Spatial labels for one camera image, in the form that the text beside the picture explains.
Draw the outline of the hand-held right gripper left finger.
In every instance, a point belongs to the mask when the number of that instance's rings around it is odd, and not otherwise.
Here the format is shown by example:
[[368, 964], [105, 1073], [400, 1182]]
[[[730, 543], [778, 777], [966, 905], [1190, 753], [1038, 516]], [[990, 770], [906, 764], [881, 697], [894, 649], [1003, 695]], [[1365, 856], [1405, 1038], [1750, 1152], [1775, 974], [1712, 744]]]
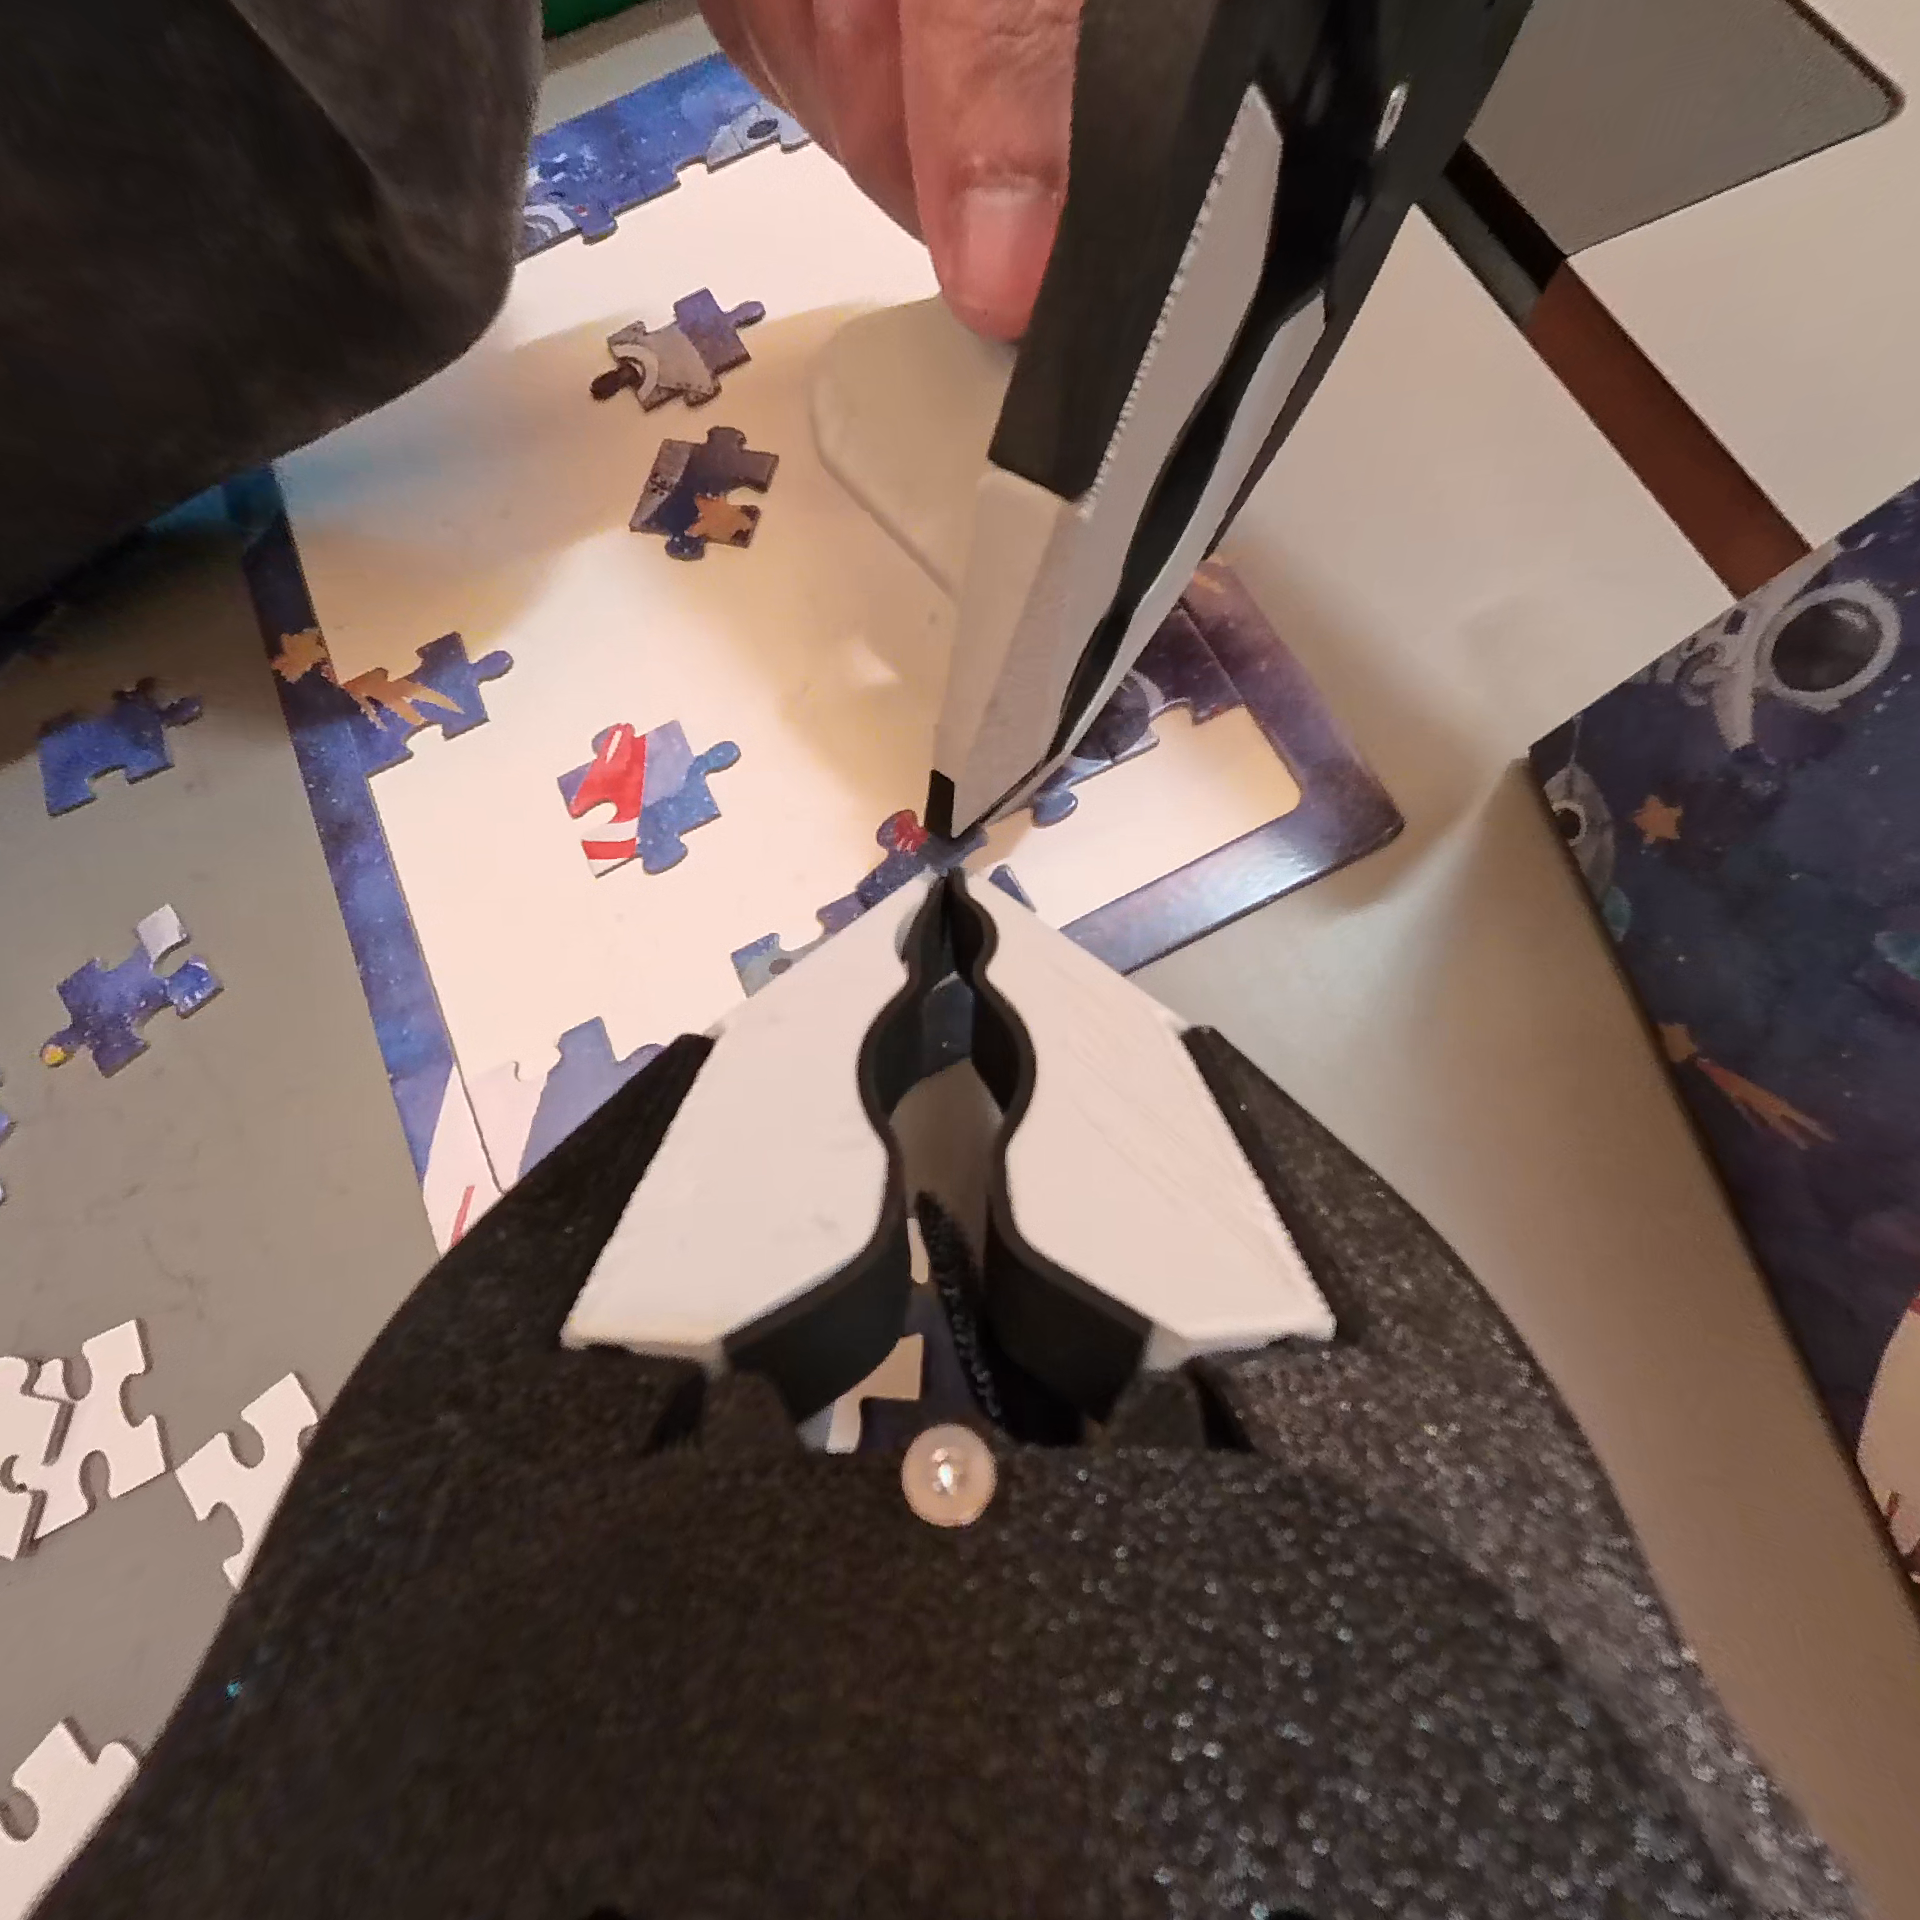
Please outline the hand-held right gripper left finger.
[[894, 1115], [944, 905], [944, 880], [909, 883], [712, 1031], [562, 1346], [760, 1377], [797, 1419], [887, 1358], [913, 1288]]

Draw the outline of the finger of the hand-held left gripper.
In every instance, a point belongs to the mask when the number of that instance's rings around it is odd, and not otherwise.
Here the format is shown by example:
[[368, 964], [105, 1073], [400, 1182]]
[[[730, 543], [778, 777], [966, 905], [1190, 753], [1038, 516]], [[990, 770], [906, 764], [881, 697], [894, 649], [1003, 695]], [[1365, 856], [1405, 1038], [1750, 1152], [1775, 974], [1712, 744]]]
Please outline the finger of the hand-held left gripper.
[[1283, 152], [1273, 110], [1249, 87], [1096, 475], [1045, 487], [1011, 454], [987, 459], [933, 738], [929, 827], [939, 838], [971, 833], [1053, 760], [1147, 498], [1256, 302]]
[[1031, 774], [1037, 793], [1083, 751], [1099, 708], [1271, 464], [1273, 448], [1321, 378], [1314, 358], [1326, 336], [1325, 296], [1302, 298], [1290, 308], [1264, 302], [1251, 312], [1224, 371], [1154, 471], [1114, 588], [1073, 664], [1059, 726]]

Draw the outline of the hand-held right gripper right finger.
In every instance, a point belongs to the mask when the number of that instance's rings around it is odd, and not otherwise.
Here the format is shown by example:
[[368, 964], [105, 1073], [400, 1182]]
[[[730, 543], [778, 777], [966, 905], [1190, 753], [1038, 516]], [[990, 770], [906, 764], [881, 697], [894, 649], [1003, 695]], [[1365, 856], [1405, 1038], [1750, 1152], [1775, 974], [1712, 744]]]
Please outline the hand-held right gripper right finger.
[[1078, 1410], [1138, 1377], [1330, 1342], [1336, 1312], [1187, 1027], [1002, 889], [949, 878], [971, 1066], [1000, 1112], [983, 1314]]

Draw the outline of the blue puzzle piece red mark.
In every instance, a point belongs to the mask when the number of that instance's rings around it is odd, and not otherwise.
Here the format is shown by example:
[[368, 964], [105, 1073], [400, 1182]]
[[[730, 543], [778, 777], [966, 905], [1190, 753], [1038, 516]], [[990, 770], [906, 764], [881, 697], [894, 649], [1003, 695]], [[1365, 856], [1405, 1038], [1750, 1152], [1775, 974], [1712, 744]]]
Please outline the blue puzzle piece red mark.
[[943, 838], [923, 825], [919, 814], [904, 807], [875, 831], [881, 862], [863, 875], [851, 896], [854, 918], [863, 919], [887, 896], [922, 875], [960, 871], [971, 884], [990, 884], [1022, 905], [1034, 907], [1013, 866], [992, 854], [992, 827], [975, 827], [962, 839]]

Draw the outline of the blue space puzzle frame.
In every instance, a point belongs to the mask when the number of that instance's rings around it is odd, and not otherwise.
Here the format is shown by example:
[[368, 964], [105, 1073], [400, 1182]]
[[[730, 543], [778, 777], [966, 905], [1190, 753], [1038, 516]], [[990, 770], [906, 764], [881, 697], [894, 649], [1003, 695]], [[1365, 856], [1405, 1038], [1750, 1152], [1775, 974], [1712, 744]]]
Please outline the blue space puzzle frame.
[[[590, 395], [606, 342], [674, 302], [762, 302], [752, 359], [696, 407]], [[927, 796], [952, 611], [813, 433], [813, 380], [858, 313], [933, 294], [923, 254], [830, 161], [694, 168], [602, 243], [518, 271], [494, 327], [450, 371], [283, 462], [247, 515], [247, 576], [279, 703], [434, 1244], [504, 1193], [469, 1083], [535, 1073], [602, 1018], [616, 1057], [706, 1030], [745, 1000], [731, 951], [802, 947], [881, 862], [875, 831]], [[703, 560], [630, 528], [664, 440], [715, 425], [781, 458], [751, 547]], [[344, 683], [399, 674], [429, 642], [513, 654], [487, 726], [414, 737], [368, 764]], [[992, 827], [1038, 913], [1114, 968], [1175, 953], [1385, 849], [1402, 814], [1286, 640], [1240, 683], [1275, 722], [1159, 721], [1159, 745], [1078, 787], [1074, 814]], [[687, 857], [594, 878], [558, 777], [616, 722], [682, 722], [715, 824]]]

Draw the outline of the pile of puzzle pieces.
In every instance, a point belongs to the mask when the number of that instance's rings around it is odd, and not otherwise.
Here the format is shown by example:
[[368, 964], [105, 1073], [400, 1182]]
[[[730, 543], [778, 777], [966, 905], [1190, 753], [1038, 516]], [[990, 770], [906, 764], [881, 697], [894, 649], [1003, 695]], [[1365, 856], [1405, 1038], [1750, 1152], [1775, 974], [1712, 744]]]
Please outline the pile of puzzle pieces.
[[[127, 1319], [80, 1346], [80, 1382], [59, 1358], [2, 1362], [2, 1552], [14, 1564], [101, 1505], [170, 1481], [194, 1523], [232, 1524], [225, 1583], [241, 1591], [283, 1502], [320, 1409], [299, 1374], [283, 1374], [175, 1460], [161, 1417], [136, 1415], [130, 1386], [152, 1370], [146, 1330]], [[27, 1827], [2, 1833], [2, 1916], [35, 1916], [47, 1894], [105, 1825], [137, 1776], [123, 1739], [93, 1744], [58, 1720], [7, 1776]]]

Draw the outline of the person's left forearm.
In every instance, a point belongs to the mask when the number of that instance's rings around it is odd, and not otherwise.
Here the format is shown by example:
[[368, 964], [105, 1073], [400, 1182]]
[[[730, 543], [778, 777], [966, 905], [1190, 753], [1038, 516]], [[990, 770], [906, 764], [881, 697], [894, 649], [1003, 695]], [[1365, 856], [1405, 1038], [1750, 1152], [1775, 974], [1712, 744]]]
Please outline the person's left forearm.
[[2, 4], [2, 599], [441, 374], [497, 318], [525, 2]]

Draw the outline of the person's left hand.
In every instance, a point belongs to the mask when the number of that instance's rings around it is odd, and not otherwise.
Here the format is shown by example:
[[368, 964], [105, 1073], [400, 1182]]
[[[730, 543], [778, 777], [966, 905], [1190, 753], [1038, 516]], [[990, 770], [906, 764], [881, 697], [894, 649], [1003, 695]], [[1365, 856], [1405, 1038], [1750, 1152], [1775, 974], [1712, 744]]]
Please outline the person's left hand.
[[703, 2], [727, 57], [1022, 338], [1069, 196], [1080, 2]]

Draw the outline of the joined comet star puzzle pieces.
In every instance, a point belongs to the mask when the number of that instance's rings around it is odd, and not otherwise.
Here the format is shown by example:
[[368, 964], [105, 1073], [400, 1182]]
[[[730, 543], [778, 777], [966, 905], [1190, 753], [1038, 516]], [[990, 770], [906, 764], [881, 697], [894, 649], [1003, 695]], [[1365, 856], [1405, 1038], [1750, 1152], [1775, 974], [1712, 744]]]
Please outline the joined comet star puzzle pieces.
[[1090, 730], [1034, 796], [1034, 825], [1062, 825], [1078, 809], [1080, 785], [1153, 753], [1159, 721], [1173, 708], [1187, 708], [1195, 728], [1226, 713], [1249, 713], [1264, 745], [1273, 745], [1275, 722], [1242, 686], [1230, 657], [1253, 678], [1283, 654], [1280, 638], [1235, 567], [1203, 563]]

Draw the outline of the white striped corner puzzle piece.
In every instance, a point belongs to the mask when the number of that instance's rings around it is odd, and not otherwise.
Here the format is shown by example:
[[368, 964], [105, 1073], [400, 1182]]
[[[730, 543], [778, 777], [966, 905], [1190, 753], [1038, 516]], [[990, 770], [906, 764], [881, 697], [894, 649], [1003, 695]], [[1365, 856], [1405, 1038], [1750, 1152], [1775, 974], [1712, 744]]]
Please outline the white striped corner puzzle piece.
[[617, 1057], [594, 1018], [560, 1033], [555, 1060], [541, 1073], [501, 1064], [474, 1078], [472, 1112], [497, 1186], [510, 1191], [662, 1051], [649, 1043]]

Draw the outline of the grey moon puzzle piece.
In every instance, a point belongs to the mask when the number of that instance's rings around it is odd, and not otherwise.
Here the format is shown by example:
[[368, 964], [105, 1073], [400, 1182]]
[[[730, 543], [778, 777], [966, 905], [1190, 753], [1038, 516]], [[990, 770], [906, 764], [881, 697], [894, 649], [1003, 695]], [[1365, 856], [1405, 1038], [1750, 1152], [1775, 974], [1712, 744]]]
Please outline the grey moon puzzle piece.
[[787, 947], [778, 934], [767, 934], [735, 948], [730, 960], [742, 993], [747, 1000], [765, 993], [775, 978], [792, 972], [802, 959], [825, 947], [830, 938], [861, 922], [866, 913], [870, 907], [863, 902], [843, 896], [819, 913], [821, 934], [802, 947]]

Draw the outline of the blue puzzle piece orange star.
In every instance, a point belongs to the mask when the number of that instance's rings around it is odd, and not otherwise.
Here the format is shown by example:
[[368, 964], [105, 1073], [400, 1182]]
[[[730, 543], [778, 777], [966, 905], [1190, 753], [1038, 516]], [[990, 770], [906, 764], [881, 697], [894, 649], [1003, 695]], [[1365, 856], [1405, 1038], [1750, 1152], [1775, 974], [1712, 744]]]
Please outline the blue puzzle piece orange star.
[[765, 496], [778, 470], [775, 454], [751, 448], [731, 425], [715, 425], [698, 441], [664, 440], [630, 528], [664, 539], [665, 555], [682, 563], [703, 560], [712, 547], [751, 547], [762, 506], [735, 495]]

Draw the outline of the red rocket puzzle piece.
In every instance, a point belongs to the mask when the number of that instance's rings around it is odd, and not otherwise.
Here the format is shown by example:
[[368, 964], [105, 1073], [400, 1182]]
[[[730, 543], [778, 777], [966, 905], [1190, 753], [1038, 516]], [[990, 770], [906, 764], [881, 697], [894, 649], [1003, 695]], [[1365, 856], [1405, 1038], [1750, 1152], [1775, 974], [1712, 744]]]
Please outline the red rocket puzzle piece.
[[685, 862], [687, 833], [721, 816], [712, 777], [737, 764], [738, 745], [731, 738], [696, 753], [682, 722], [651, 730], [616, 722], [597, 731], [593, 758], [558, 777], [573, 822], [608, 814], [605, 824], [584, 831], [584, 857], [593, 875], [605, 878], [632, 865], [662, 875]]

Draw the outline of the grey satellite puzzle piece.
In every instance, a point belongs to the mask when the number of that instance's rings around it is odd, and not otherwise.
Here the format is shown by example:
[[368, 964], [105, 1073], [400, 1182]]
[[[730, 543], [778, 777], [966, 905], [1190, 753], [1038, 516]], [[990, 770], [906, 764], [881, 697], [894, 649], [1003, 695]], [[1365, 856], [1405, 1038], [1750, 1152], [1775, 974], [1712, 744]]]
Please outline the grey satellite puzzle piece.
[[670, 400], [687, 407], [714, 400], [723, 388], [723, 374], [752, 359], [742, 329], [765, 320], [762, 302], [721, 304], [712, 288], [699, 288], [674, 302], [674, 318], [664, 327], [630, 323], [610, 332], [606, 348], [610, 368], [590, 385], [594, 400], [635, 394], [651, 412]]

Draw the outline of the assembled astronaut puzzle pieces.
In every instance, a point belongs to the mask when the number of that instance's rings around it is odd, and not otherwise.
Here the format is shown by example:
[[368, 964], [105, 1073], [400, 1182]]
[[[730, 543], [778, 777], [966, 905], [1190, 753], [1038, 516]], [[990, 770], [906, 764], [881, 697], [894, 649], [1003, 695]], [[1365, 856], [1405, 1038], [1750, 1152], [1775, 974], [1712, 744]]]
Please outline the assembled astronaut puzzle pieces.
[[679, 188], [699, 162], [718, 171], [768, 148], [793, 153], [806, 128], [726, 57], [710, 55], [533, 138], [519, 258], [582, 235], [602, 243], [617, 217]]

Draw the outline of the orange comet tail puzzle piece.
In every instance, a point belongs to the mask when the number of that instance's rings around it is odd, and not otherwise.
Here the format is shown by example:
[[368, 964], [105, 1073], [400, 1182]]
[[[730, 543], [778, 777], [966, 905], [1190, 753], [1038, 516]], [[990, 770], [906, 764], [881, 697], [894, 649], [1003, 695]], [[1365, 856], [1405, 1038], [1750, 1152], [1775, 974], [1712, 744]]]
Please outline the orange comet tail puzzle piece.
[[368, 764], [409, 760], [416, 734], [437, 730], [465, 737], [489, 722], [486, 689], [513, 673], [514, 658], [491, 649], [472, 658], [459, 633], [447, 633], [416, 652], [405, 673], [370, 668], [344, 683], [360, 713]]

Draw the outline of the blue puzzle piece white corner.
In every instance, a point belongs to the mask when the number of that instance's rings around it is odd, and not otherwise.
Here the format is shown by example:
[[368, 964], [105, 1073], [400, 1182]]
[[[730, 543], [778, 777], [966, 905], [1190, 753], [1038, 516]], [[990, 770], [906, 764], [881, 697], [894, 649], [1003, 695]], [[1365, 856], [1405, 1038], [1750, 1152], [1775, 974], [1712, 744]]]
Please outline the blue puzzle piece white corner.
[[40, 1060], [59, 1068], [89, 1057], [96, 1073], [112, 1078], [146, 1051], [146, 1024], [173, 1010], [192, 1018], [223, 994], [225, 984], [214, 968], [189, 955], [175, 972], [161, 962], [189, 947], [189, 929], [170, 903], [155, 907], [136, 926], [133, 953], [114, 968], [88, 960], [77, 974], [58, 984], [66, 1024], [41, 1047]]

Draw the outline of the adjacent grey table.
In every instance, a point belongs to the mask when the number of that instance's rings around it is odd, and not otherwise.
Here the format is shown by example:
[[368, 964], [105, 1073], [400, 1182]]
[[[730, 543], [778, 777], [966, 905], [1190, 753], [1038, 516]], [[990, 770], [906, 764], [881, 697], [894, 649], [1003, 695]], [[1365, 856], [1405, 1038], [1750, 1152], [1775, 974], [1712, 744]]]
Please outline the adjacent grey table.
[[1915, 478], [1918, 4], [1533, 4], [1431, 193], [1734, 596]]

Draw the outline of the space print puzzle box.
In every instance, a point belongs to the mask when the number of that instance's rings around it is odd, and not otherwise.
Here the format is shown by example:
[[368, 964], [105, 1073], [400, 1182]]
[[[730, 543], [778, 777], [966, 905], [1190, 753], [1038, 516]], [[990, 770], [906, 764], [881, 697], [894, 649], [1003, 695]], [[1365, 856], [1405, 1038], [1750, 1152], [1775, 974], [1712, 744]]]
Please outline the space print puzzle box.
[[1915, 1588], [1918, 484], [1529, 770]]

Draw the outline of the blue starry puzzle piece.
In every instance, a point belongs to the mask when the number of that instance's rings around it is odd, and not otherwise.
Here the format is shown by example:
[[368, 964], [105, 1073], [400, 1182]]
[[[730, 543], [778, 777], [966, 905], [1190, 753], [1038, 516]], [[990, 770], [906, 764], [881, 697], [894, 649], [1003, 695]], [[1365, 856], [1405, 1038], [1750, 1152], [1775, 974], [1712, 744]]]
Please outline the blue starry puzzle piece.
[[170, 730], [201, 719], [205, 703], [185, 694], [161, 695], [155, 678], [117, 689], [101, 711], [66, 711], [41, 726], [38, 760], [49, 816], [59, 818], [95, 800], [95, 785], [122, 775], [128, 785], [175, 767]]

